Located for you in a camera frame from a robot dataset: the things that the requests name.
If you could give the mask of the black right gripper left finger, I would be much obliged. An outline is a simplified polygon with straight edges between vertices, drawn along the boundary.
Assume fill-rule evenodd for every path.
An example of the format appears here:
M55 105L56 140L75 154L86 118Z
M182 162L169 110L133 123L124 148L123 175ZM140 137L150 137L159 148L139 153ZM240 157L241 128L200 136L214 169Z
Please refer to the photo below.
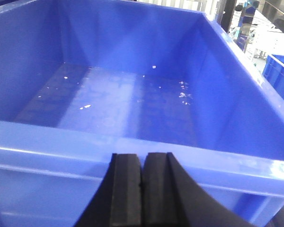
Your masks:
M112 154L108 170L76 227L141 227L141 164L136 154Z

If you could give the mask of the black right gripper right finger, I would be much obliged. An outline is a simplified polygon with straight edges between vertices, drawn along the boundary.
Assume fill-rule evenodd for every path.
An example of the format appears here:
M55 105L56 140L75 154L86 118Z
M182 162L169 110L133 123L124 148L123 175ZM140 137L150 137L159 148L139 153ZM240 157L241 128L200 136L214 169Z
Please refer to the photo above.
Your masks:
M142 170L146 227L249 227L203 190L172 153L149 153Z

